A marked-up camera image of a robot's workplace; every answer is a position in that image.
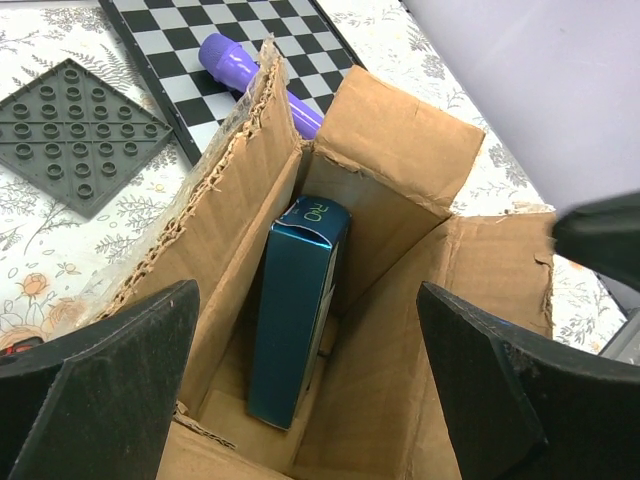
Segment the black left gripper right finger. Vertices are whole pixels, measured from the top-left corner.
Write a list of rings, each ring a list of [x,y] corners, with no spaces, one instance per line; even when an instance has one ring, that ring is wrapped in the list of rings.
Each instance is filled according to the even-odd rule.
[[[548,339],[430,282],[416,303],[463,478],[638,478],[638,367]]]

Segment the red black utility knife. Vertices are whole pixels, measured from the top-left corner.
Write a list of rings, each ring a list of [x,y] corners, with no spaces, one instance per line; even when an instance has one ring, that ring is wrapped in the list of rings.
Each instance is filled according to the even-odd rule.
[[[21,341],[18,341],[12,345],[9,345],[8,347],[2,349],[0,351],[0,356],[8,356],[8,355],[14,355],[17,353],[21,353],[24,351],[27,351],[29,349],[32,349],[34,347],[37,347],[41,344],[43,344],[44,341],[40,338],[40,337],[30,337]]]

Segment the blue green product box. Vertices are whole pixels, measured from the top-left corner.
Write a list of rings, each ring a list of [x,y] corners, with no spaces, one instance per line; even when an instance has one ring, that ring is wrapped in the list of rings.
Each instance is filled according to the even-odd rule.
[[[333,200],[300,196],[269,230],[248,412],[292,426],[309,388],[351,215]]]

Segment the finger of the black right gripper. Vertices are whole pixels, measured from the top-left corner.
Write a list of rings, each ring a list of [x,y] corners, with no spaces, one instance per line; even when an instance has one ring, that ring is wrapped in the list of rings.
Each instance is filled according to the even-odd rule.
[[[552,226],[557,254],[633,290],[639,288],[639,193],[583,204]]]

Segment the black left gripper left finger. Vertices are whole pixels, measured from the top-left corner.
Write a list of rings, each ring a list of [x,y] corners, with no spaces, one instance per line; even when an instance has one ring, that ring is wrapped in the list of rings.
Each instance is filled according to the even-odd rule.
[[[196,281],[179,281],[2,355],[2,478],[155,478],[199,302]]]

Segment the brown cardboard express box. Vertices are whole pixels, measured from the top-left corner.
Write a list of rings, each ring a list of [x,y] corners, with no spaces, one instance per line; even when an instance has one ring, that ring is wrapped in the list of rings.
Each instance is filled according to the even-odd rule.
[[[105,274],[103,319],[183,279],[200,288],[191,353],[161,479],[456,479],[460,472],[416,308],[424,281],[552,334],[552,215],[456,216],[483,133],[355,67],[313,142],[295,131],[272,42],[254,88],[168,209]],[[331,348],[283,433],[251,418],[239,316],[271,222],[297,194],[352,224],[329,317]]]

